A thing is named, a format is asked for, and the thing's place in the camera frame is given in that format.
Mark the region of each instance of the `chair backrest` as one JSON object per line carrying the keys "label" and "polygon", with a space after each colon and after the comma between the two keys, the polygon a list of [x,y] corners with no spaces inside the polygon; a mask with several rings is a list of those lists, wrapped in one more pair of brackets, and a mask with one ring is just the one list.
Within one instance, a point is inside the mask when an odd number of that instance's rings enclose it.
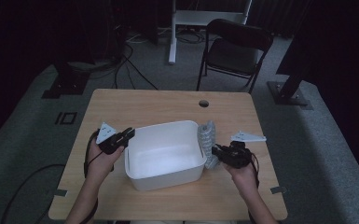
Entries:
{"label": "chair backrest", "polygon": [[273,35],[266,30],[223,19],[209,22],[206,31],[207,35],[220,35],[232,44],[263,51],[268,51],[273,42]]}

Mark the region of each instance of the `human hand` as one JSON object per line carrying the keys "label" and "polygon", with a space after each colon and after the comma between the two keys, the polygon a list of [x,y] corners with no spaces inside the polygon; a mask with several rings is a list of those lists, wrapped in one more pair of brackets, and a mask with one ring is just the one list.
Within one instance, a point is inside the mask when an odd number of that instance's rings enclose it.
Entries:
{"label": "human hand", "polygon": [[89,170],[86,179],[92,179],[93,183],[101,185],[111,172],[113,164],[120,158],[123,150],[124,147],[119,147],[114,153],[105,154],[98,147],[95,138],[92,139],[88,156]]}
{"label": "human hand", "polygon": [[236,169],[225,163],[223,163],[223,165],[231,174],[231,179],[234,181],[235,186],[243,198],[257,193],[256,171],[251,163],[240,169]]}

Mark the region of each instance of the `chair seat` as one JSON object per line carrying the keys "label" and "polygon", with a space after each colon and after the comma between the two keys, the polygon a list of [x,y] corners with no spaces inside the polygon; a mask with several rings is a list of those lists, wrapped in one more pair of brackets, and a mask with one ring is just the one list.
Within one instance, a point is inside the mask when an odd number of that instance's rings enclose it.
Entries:
{"label": "chair seat", "polygon": [[219,38],[209,50],[206,62],[214,68],[222,68],[235,73],[253,74],[257,64],[257,49],[234,46]]}

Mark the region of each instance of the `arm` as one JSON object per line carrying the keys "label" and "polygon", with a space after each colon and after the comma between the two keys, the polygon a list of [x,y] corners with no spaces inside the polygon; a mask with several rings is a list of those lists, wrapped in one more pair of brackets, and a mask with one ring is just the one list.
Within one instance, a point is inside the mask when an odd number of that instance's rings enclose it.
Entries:
{"label": "arm", "polygon": [[225,168],[231,174],[231,178],[240,192],[241,197],[248,206],[249,212],[252,214],[255,222],[263,224],[276,224],[277,221],[272,216],[272,213],[267,208],[257,190],[255,170],[253,166],[248,164],[241,169],[235,169],[225,164]]}
{"label": "arm", "polygon": [[123,149],[124,147],[119,147],[116,152],[111,155],[105,153],[99,155],[102,151],[95,143],[95,139],[92,140],[89,151],[89,162],[93,158],[97,158],[89,165],[86,180],[77,195],[75,204],[66,219],[66,223],[78,224],[89,215],[97,201],[100,186],[111,171],[115,161],[121,156]]}

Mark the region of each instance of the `table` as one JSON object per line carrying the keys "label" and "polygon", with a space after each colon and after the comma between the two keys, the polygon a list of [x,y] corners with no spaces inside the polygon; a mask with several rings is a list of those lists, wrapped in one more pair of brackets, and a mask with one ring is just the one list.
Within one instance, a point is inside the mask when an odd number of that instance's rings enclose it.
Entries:
{"label": "table", "polygon": [[[199,106],[200,100],[209,102]],[[96,90],[90,99],[58,189],[66,196],[54,196],[49,209],[52,219],[65,219],[84,181],[83,160],[93,131],[106,122],[118,131],[128,127],[178,120],[204,124],[213,120],[216,143],[228,145],[238,131],[263,136],[251,95],[239,92],[211,91],[133,91]],[[260,164],[259,191],[271,213],[278,219],[287,216],[281,193],[270,189],[279,186],[266,142],[247,143]],[[96,219],[105,220],[246,220],[245,202],[229,173],[219,165],[204,169],[200,180],[166,189],[136,190],[127,177],[124,156],[115,171],[105,179],[99,193]]]}
{"label": "table", "polygon": [[172,36],[169,63],[176,62],[176,25],[200,25],[206,26],[214,19],[226,19],[245,24],[248,18],[252,0],[247,0],[243,12],[219,12],[219,11],[195,11],[176,10],[176,0],[173,0]]}

